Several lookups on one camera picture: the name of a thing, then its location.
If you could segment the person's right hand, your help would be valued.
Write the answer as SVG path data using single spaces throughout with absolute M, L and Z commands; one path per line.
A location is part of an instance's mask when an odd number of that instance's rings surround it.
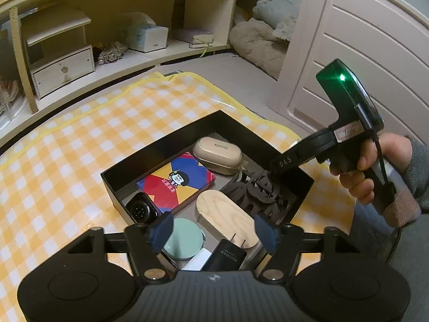
M 412 142 L 410 138 L 393 134 L 382 133 L 378 140 L 383 156 L 401 174 L 405 173 L 412 160 Z M 374 181 L 364 176 L 378 159 L 377 147 L 372 140 L 366 140 L 361 146 L 361 155 L 357 170 L 341 172 L 332 164 L 329 166 L 331 174 L 339 176 L 341 185 L 353 197 L 366 206 L 372 203 L 375 197 Z

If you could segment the grey sleeved right forearm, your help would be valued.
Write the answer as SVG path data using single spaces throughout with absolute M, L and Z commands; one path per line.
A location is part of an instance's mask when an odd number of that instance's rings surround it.
M 402 177 L 423 213 L 428 213 L 429 148 L 414 138 L 409 138 L 409 140 L 412 144 L 412 158 Z

